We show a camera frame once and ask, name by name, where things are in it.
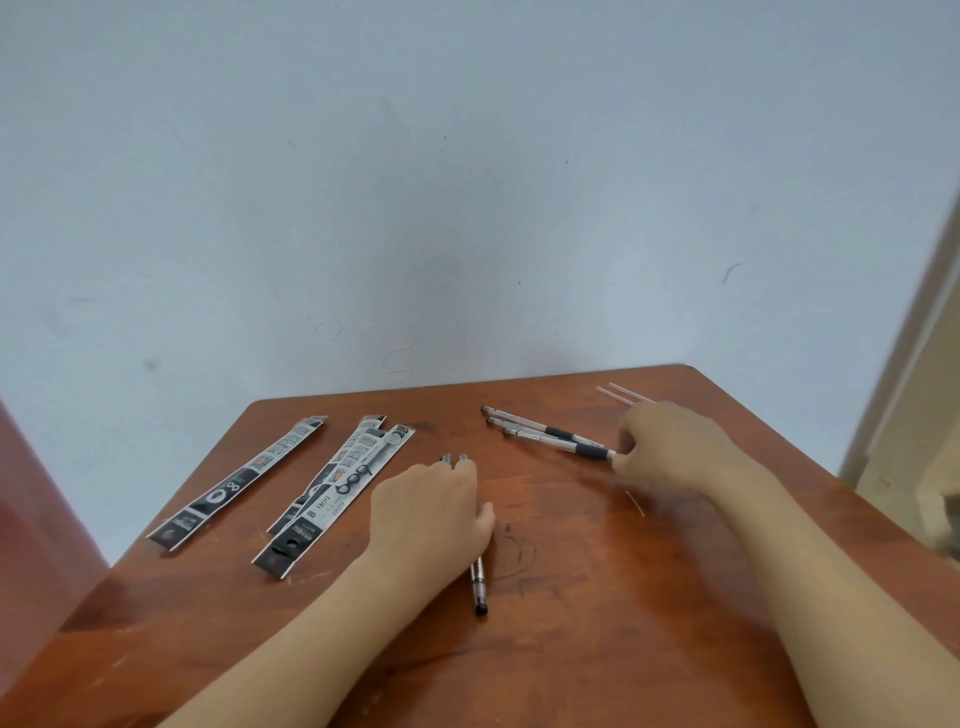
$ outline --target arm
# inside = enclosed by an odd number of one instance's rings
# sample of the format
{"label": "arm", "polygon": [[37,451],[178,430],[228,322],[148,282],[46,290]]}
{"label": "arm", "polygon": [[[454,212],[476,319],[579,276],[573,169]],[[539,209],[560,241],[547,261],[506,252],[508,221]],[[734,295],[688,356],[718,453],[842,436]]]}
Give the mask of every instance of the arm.
{"label": "arm", "polygon": [[476,467],[416,465],[371,499],[367,550],[298,617],[160,728],[325,726],[370,662],[490,541]]}
{"label": "arm", "polygon": [[711,420],[634,406],[613,468],[708,497],[744,546],[821,728],[960,725],[960,662]]}

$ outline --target hand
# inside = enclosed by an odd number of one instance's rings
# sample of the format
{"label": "hand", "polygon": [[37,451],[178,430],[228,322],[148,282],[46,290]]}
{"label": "hand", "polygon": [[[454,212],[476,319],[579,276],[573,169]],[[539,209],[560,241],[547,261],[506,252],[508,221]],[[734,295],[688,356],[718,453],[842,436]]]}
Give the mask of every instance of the hand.
{"label": "hand", "polygon": [[477,468],[458,460],[415,465],[385,480],[371,498],[367,556],[429,601],[484,552],[493,504],[477,515]]}
{"label": "hand", "polygon": [[713,420],[672,401],[638,402],[619,426],[613,470],[632,478],[704,492],[730,467],[753,460]]}

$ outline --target pen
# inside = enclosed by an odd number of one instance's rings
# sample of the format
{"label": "pen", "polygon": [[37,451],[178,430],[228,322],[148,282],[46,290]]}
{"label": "pen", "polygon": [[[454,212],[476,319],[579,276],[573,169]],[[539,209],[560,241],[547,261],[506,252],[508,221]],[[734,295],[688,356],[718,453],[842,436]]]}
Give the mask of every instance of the pen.
{"label": "pen", "polygon": [[[440,459],[449,463],[450,453],[445,453]],[[462,454],[460,459],[466,460],[467,456]],[[473,588],[473,613],[477,617],[483,617],[489,612],[487,607],[487,578],[483,573],[483,556],[477,556],[477,560],[470,564],[470,586]]]}
{"label": "pen", "polygon": [[554,437],[553,435],[547,435],[545,433],[541,433],[539,430],[530,429],[530,427],[524,427],[523,425],[518,425],[517,423],[508,423],[506,420],[501,420],[498,417],[488,417],[487,424],[496,425],[497,427],[503,427],[504,429],[506,429],[507,427],[509,427],[510,429],[518,429],[522,432],[529,432],[531,435],[537,435],[538,437],[549,437],[551,440],[560,439],[559,437]]}
{"label": "pen", "polygon": [[493,407],[488,407],[486,404],[480,407],[480,411],[483,412],[485,415],[492,415],[493,417],[498,418],[500,420],[506,420],[507,422],[514,423],[515,425],[521,425],[527,429],[532,429],[536,432],[542,432],[543,434],[549,435],[550,437],[556,437],[561,440],[568,440],[574,443],[581,443],[583,445],[594,445],[598,448],[603,447],[598,442],[589,440],[588,438],[582,437],[581,435],[576,435],[573,432],[567,432],[565,429],[560,429],[559,427],[554,427],[552,425],[541,425],[540,423],[535,423],[533,420],[527,420],[526,418],[518,417],[517,415],[512,415],[509,412],[504,412],[502,409],[495,409]]}
{"label": "pen", "polygon": [[613,456],[616,455],[614,450],[606,449],[603,446],[571,443],[567,440],[558,440],[554,437],[544,437],[543,435],[539,435],[534,432],[528,432],[527,430],[516,429],[515,427],[504,427],[503,431],[508,435],[521,437],[524,440],[536,440],[537,442],[543,443],[551,448],[572,452],[580,457],[586,457],[588,460],[604,460],[608,463],[611,463],[613,462]]}

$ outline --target black rubber pen grip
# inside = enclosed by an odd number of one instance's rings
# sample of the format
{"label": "black rubber pen grip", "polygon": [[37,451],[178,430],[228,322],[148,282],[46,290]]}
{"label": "black rubber pen grip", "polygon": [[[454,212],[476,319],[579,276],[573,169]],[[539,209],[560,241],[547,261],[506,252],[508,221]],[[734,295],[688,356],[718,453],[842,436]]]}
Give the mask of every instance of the black rubber pen grip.
{"label": "black rubber pen grip", "polygon": [[581,457],[586,457],[590,460],[603,460],[607,461],[607,449],[598,448],[596,445],[582,445],[577,444],[577,448],[574,450]]}
{"label": "black rubber pen grip", "polygon": [[559,429],[558,427],[551,427],[550,425],[546,426],[543,434],[550,435],[551,437],[559,437],[561,440],[573,440],[572,432],[567,432],[565,429]]}

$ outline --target left hand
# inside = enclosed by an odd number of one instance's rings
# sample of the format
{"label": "left hand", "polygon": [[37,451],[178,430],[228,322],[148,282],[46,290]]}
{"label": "left hand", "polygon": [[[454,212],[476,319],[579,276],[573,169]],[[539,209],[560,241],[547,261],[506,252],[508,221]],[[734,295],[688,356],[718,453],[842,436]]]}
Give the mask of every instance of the left hand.
{"label": "left hand", "polygon": [[493,504],[477,515],[477,469],[472,460],[455,468],[438,462],[415,465],[385,480],[371,498],[367,557],[398,573],[401,584],[429,601],[484,552],[493,533]]}

